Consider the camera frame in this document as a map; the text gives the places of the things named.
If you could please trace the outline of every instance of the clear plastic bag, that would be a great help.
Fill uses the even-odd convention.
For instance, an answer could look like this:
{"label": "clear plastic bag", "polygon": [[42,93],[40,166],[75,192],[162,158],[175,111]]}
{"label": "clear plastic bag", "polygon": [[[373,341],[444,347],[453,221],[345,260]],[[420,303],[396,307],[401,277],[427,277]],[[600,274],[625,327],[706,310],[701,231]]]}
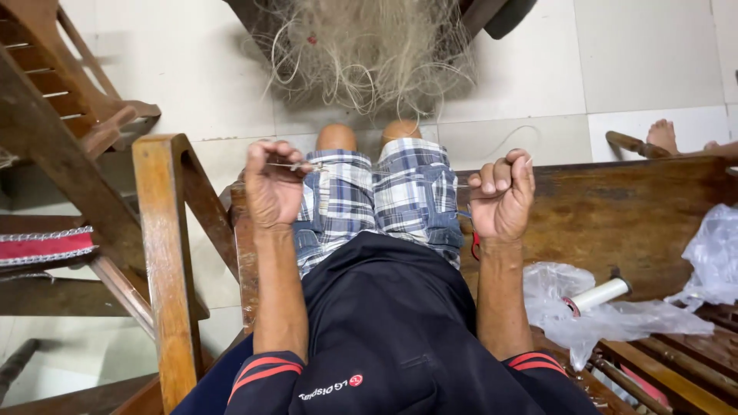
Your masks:
{"label": "clear plastic bag", "polygon": [[738,300],[738,209],[717,205],[710,209],[697,235],[682,254],[694,267],[682,292],[667,297],[694,312],[703,303],[733,304]]}
{"label": "clear plastic bag", "polygon": [[569,349],[575,370],[584,368],[600,339],[631,341],[651,333],[712,334],[714,324],[663,301],[605,303],[574,317],[562,296],[573,297],[595,286],[591,272],[566,264],[538,262],[523,270],[528,322]]}

